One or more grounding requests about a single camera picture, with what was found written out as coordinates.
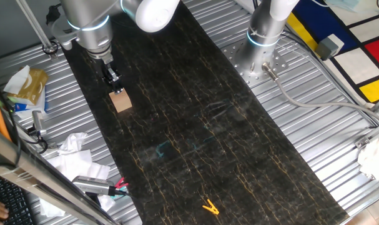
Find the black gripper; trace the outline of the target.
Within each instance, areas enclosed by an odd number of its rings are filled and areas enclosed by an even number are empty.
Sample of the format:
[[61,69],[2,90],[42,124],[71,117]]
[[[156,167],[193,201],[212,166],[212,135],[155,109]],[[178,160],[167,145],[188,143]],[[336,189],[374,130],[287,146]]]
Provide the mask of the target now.
[[97,66],[98,72],[102,77],[102,80],[110,87],[113,86],[115,95],[121,93],[124,89],[120,76],[113,70],[111,64],[114,58],[112,56],[107,56],[104,58],[95,59],[94,62]]

